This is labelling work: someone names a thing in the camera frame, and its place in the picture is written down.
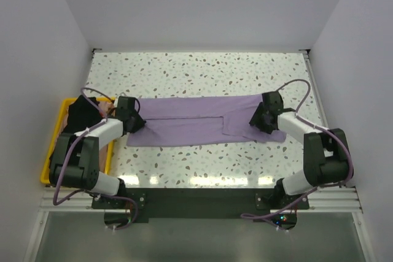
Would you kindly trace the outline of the purple t shirt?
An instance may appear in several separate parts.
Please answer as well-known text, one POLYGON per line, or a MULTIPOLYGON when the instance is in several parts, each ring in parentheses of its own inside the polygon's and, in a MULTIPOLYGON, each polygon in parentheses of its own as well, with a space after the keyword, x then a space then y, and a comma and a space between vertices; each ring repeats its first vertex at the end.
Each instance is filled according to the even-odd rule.
POLYGON ((239 142, 284 142, 286 134, 263 133, 249 124, 262 97, 142 98, 145 126, 127 139, 129 147, 182 147, 239 142))

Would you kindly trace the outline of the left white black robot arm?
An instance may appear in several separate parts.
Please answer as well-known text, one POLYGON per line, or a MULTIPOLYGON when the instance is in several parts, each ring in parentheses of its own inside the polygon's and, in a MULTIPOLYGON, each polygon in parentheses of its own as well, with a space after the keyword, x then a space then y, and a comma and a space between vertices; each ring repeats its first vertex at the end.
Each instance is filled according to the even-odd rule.
POLYGON ((66 126, 50 156, 49 183, 106 195, 113 208, 126 204, 127 193, 120 179, 101 171, 100 151, 114 140, 142 129, 146 121, 134 97, 120 96, 117 105, 105 111, 95 97, 80 95, 68 107, 66 126))

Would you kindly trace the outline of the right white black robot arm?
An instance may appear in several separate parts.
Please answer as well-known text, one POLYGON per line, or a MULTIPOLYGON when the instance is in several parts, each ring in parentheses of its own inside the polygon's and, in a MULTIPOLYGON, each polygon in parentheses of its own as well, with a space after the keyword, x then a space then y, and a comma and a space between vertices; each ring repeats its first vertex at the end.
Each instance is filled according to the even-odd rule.
POLYGON ((278 91, 262 94, 249 124, 272 134, 282 131, 303 145, 303 167, 295 174, 279 179, 268 198, 282 209, 295 202, 296 196, 318 188, 344 185, 354 175, 352 158, 345 132, 325 129, 301 117, 294 109, 285 108, 278 91))

